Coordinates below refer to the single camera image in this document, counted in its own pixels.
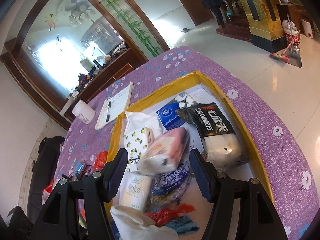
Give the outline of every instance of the blue circular logo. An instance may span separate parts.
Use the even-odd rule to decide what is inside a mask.
[[[162,113],[161,113],[163,116],[169,116],[170,114],[172,114],[172,109],[170,108],[165,108],[162,110]]]

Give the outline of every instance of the open notepad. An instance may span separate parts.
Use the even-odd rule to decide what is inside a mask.
[[[104,101],[96,126],[95,126],[96,130],[103,128],[105,125],[107,125],[108,123],[116,119],[119,114],[127,110],[130,104],[132,89],[133,89],[133,83],[130,82],[129,86],[127,86],[125,89],[121,90],[118,94],[116,94],[111,99]],[[109,118],[109,121],[106,122],[109,101],[111,101],[110,118]]]

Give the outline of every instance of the black pillar base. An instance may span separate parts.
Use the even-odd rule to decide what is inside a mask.
[[[282,36],[276,40],[269,41],[265,38],[251,34],[252,44],[270,53],[276,53],[287,47],[287,39]]]

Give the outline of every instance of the silver screw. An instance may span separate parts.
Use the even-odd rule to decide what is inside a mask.
[[[68,182],[68,180],[67,180],[66,178],[63,178],[63,179],[60,179],[60,180],[59,180],[60,185],[64,185],[64,184],[66,184],[67,182]]]
[[[226,175],[223,172],[218,172],[217,177],[220,179],[224,179],[226,177]]]
[[[94,177],[94,178],[98,178],[98,177],[100,177],[101,176],[101,172],[100,171],[96,171],[96,172],[94,172],[93,174],[92,174],[92,177]]]
[[[254,185],[258,185],[259,184],[259,180],[257,178],[252,178],[251,179],[251,183],[253,183]]]

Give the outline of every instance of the purple tablecloth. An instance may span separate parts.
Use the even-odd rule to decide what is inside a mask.
[[[114,122],[96,131],[105,99],[133,82],[131,103],[189,72],[200,70],[212,78],[230,98],[247,126],[267,170],[276,209],[290,240],[299,239],[319,208],[316,185],[297,142],[271,108],[229,71],[187,47],[177,47],[156,57],[116,81],[89,105],[96,115],[89,125],[75,119],[66,137],[55,178],[70,174],[74,162],[92,164],[97,154],[108,150]]]

